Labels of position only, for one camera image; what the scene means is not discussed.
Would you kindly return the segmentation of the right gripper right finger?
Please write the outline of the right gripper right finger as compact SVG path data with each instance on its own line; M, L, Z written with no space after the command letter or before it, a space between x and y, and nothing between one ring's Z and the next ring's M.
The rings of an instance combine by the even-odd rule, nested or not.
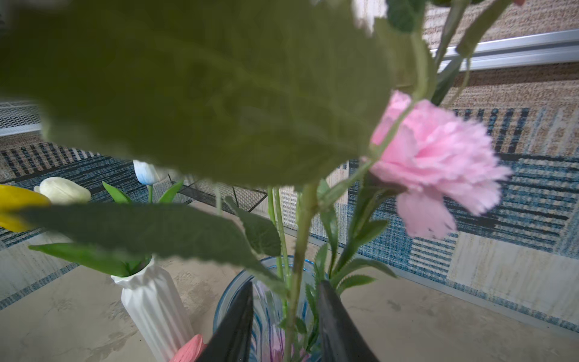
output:
M329 281L318 286L322 361L378 362Z

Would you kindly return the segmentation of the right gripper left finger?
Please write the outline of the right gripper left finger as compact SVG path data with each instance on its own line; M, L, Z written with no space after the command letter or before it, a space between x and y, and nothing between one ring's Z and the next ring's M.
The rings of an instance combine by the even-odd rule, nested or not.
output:
M201 353L200 362L246 362L250 357L253 327L253 284L244 284L217 332Z

